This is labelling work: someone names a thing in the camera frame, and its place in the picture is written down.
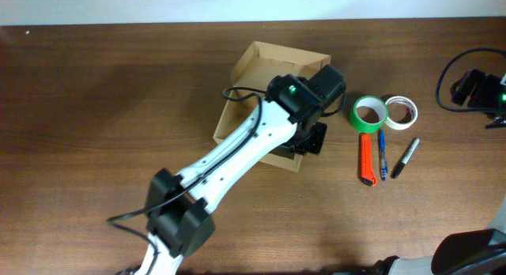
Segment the brown cardboard box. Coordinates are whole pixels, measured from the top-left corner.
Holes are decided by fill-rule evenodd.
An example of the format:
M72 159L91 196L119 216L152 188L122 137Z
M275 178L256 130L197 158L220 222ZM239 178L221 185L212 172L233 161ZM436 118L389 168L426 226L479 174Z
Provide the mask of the brown cardboard box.
M228 158L220 170L244 173L263 162L298 171L305 155L280 156L274 152L296 133L296 125L288 120L289 113L272 100L272 80L287 74L309 79L325 65L330 66L329 55L253 42L232 69L233 89L225 93L230 101L213 136L219 155ZM249 89L259 94L259 105L253 100L244 105L231 101L244 98Z

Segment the green tape roll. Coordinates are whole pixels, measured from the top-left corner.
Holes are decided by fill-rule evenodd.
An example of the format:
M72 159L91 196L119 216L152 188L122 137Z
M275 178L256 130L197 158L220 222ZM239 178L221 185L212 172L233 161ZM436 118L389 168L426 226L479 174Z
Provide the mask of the green tape roll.
M360 133L374 133L387 120L387 105L377 96L362 96L349 113L349 123Z

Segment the white tape roll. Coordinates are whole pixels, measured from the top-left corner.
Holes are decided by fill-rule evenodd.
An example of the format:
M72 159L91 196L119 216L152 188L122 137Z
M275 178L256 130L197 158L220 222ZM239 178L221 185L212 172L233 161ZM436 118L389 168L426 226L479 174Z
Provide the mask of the white tape roll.
M393 130L406 130L411 127L419 116L416 104L404 96L392 96L386 101L391 115L385 124Z

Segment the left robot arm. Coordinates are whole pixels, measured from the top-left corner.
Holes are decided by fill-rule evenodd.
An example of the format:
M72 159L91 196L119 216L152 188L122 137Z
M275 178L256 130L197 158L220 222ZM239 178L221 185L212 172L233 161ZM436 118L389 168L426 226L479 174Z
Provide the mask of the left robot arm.
M311 78L276 76L264 90L232 86L225 99L258 101L256 108L223 142L201 160L171 174L162 168L149 184L142 209L114 216L108 223L118 229L123 220L144 215L147 233L133 231L148 244L141 265L125 274L174 274L213 234L212 213L232 186L267 154L319 154L330 116L327 108L346 97L344 77L326 65Z

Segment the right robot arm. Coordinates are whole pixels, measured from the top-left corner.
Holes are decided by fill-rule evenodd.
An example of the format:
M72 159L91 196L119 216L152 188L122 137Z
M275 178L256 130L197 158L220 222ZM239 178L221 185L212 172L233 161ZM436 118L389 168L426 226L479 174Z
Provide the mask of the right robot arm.
M505 78L469 70L451 87L451 101L469 109L482 106L493 120L487 129L505 127ZM368 269L350 270L350 274L504 274L505 273L505 204L484 229L449 235L432 256L405 259L391 256Z

